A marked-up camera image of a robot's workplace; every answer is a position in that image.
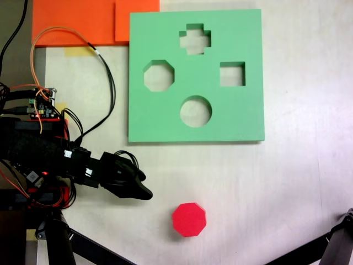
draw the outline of white table surface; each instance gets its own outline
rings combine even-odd
[[[328,232],[353,206],[353,1],[161,0],[161,11],[239,8],[262,9],[265,141],[129,145],[129,49],[100,47],[116,106],[83,146],[95,158],[135,154],[154,197],[119,199],[77,186],[64,211],[72,228],[139,265],[261,265]],[[108,80],[96,57],[47,49],[45,85],[58,89],[57,101],[85,129],[108,112]],[[70,130],[78,136],[74,124]],[[198,237],[173,231],[171,213],[186,202],[207,212]],[[38,264],[47,262],[44,249],[41,242]]]

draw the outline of orange foam sheet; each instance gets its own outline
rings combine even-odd
[[[159,0],[33,0],[32,41],[51,26],[70,27],[90,43],[128,45],[131,12],[157,12]],[[44,34],[36,46],[82,46],[83,40],[67,31]]]
[[[130,39],[130,13],[159,12],[159,0],[116,0],[115,41],[128,45]]]

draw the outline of green foam board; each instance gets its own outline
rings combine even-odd
[[[211,37],[203,54],[180,47],[187,29],[203,28]],[[152,92],[144,73],[167,62],[174,83]],[[221,86],[221,66],[241,66],[245,84]],[[264,100],[261,10],[132,13],[130,16],[129,142],[263,141]],[[208,123],[187,126],[183,103],[205,99]]]

